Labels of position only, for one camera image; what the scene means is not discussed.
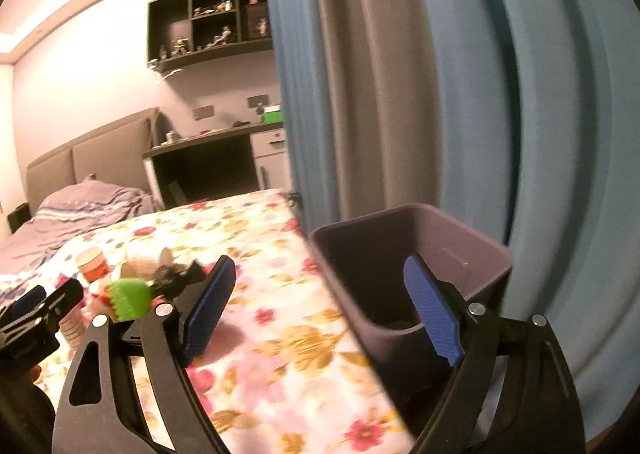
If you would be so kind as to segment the orange white paper cup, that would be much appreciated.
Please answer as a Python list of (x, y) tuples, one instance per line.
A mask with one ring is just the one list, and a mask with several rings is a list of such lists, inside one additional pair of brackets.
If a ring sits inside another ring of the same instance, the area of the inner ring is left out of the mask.
[(102, 280), (111, 273), (102, 249), (93, 246), (85, 249), (76, 256), (78, 271), (88, 283)]

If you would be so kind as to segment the purple plastic trash bin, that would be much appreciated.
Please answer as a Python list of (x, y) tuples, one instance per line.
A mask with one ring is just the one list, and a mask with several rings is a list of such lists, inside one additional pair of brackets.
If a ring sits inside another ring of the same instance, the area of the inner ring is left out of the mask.
[(418, 436), (450, 367), (437, 356), (406, 291), (405, 261), (420, 256), (465, 300), (496, 309), (513, 265), (509, 250), (426, 204), (331, 223), (311, 232), (310, 245), (361, 349)]

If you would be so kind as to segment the grey striped blanket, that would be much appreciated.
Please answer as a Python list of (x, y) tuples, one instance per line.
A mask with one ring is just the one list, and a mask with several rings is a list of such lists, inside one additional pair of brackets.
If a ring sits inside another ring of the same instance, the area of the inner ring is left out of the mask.
[(158, 210), (139, 188), (87, 178), (46, 197), (35, 216), (1, 243), (1, 275), (26, 275), (78, 235)]

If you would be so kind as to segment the grey padded headboard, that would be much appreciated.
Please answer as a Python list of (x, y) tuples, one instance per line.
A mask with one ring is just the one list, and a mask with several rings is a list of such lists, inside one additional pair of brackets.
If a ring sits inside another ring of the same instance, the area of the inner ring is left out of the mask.
[(26, 197), (37, 209), (46, 197), (90, 175), (126, 188), (151, 190), (143, 154), (160, 142), (157, 108), (119, 118), (44, 153), (26, 168)]

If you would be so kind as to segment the floral bed sheet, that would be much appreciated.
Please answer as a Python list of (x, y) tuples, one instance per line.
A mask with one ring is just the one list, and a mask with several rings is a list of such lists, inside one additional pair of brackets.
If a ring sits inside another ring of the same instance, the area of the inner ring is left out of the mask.
[(189, 370), (235, 453), (405, 453), (413, 440), (326, 288), (285, 196), (276, 190), (99, 225), (37, 266), (1, 269), (1, 298), (54, 289), (96, 246), (119, 269), (129, 251), (177, 263), (231, 257), (236, 283), (208, 349)]

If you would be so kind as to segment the dark desk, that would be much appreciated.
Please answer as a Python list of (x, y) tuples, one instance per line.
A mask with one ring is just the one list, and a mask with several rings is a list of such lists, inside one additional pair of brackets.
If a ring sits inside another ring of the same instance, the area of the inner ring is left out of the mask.
[(245, 124), (158, 145), (143, 154), (152, 196), (174, 208), (263, 190), (250, 135), (270, 129), (284, 130), (280, 123)]

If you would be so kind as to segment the white drawer cabinet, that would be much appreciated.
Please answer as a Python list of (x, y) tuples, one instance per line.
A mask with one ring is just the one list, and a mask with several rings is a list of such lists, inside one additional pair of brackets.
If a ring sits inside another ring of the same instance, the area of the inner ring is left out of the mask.
[(290, 191), (292, 178), (288, 146), (283, 129), (270, 129), (250, 135), (259, 187)]

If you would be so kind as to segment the green box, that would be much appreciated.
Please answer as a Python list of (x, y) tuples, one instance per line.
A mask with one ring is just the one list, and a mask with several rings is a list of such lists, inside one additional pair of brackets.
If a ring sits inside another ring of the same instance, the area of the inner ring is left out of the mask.
[(264, 107), (260, 118), (264, 124), (281, 123), (283, 119), (281, 107), (279, 104)]

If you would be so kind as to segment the blue and grey curtain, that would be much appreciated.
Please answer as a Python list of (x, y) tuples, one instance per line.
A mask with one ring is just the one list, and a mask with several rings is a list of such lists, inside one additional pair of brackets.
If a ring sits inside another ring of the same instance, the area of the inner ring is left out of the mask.
[(509, 246), (588, 438), (639, 386), (639, 0), (268, 0), (307, 229), (409, 202)]

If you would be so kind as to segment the dark wall shelf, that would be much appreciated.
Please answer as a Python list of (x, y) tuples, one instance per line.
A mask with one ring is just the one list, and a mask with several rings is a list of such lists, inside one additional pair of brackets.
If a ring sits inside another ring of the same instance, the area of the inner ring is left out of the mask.
[(148, 8), (148, 68), (172, 72), (272, 48), (267, 0), (154, 0)]

